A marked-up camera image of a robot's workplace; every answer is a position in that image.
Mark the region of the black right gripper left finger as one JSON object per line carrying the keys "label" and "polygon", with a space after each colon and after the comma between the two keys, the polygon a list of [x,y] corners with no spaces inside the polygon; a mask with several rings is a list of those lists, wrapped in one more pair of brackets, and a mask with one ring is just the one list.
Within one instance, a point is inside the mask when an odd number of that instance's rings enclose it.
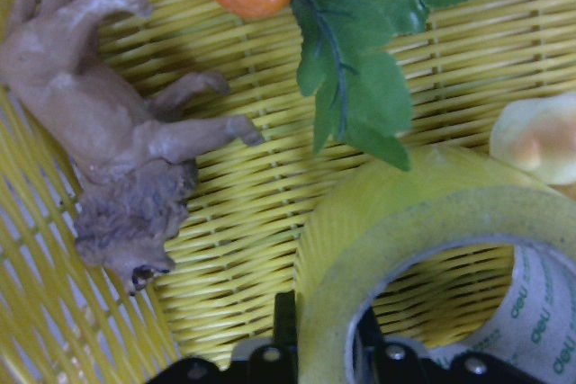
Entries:
{"label": "black right gripper left finger", "polygon": [[202,357],[183,358],[163,369],[150,383],[296,383],[298,353],[295,294],[274,297],[273,333],[242,340],[219,368]]}

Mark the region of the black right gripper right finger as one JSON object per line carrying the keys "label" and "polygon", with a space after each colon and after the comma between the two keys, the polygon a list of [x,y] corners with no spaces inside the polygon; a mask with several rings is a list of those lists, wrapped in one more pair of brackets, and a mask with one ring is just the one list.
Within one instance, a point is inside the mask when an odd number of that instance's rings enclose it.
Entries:
{"label": "black right gripper right finger", "polygon": [[543,383],[525,366],[515,366],[479,351],[457,354],[446,365],[432,359],[420,342],[385,336],[370,307],[358,312],[351,325],[353,383]]}

